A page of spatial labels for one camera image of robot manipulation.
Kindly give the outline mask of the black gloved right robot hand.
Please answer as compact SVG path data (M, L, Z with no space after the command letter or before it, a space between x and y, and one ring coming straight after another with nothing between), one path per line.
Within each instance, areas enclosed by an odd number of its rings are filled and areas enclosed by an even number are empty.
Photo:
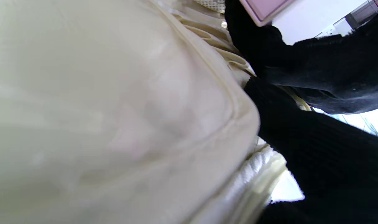
M268 205L258 224L378 224L378 137L301 110L281 88L251 77L259 136L284 156L305 199Z

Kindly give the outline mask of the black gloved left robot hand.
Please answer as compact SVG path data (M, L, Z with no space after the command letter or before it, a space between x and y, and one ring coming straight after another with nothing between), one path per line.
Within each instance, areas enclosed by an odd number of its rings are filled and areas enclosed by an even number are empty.
M328 114L378 109L378 14L344 37L288 45L277 27L258 27L240 1L225 5L233 44L258 78L292 88L308 105Z

